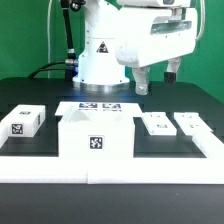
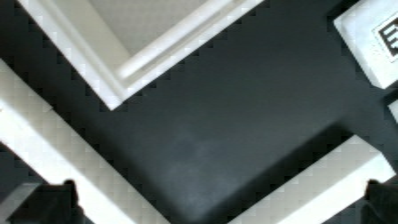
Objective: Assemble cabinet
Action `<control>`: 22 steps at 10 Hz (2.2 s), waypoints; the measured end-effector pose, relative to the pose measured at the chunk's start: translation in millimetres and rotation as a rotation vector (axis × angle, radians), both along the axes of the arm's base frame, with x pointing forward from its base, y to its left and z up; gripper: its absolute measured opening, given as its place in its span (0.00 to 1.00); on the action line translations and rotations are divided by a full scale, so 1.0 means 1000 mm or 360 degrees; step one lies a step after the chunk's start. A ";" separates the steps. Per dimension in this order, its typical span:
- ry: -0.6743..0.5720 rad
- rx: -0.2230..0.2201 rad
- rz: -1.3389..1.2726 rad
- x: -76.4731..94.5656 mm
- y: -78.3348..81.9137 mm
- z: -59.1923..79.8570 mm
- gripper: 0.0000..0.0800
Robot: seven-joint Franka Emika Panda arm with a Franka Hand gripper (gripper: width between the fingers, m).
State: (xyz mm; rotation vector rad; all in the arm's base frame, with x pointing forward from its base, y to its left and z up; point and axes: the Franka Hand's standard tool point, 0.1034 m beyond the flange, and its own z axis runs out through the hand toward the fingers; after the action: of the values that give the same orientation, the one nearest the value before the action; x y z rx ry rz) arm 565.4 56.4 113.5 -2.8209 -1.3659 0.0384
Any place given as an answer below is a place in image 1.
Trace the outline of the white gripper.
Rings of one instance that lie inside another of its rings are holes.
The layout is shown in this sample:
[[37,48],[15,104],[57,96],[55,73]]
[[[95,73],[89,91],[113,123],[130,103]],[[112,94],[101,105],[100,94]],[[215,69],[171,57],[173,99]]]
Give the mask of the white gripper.
[[179,19],[173,13],[172,9],[131,7],[119,11],[116,59],[122,65],[134,67],[132,74],[138,95],[148,94],[149,65],[168,60],[164,81],[173,84],[181,65],[180,56],[194,51],[197,11],[184,9]]

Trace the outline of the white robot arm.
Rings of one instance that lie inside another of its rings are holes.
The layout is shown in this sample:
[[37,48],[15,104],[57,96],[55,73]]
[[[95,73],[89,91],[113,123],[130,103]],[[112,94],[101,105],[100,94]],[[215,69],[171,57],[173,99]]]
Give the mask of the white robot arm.
[[79,56],[73,85],[92,91],[111,91],[129,84],[132,69],[135,91],[149,91],[150,66],[166,61],[164,81],[173,83],[183,56],[194,51],[198,15],[192,0],[87,0],[85,48]]

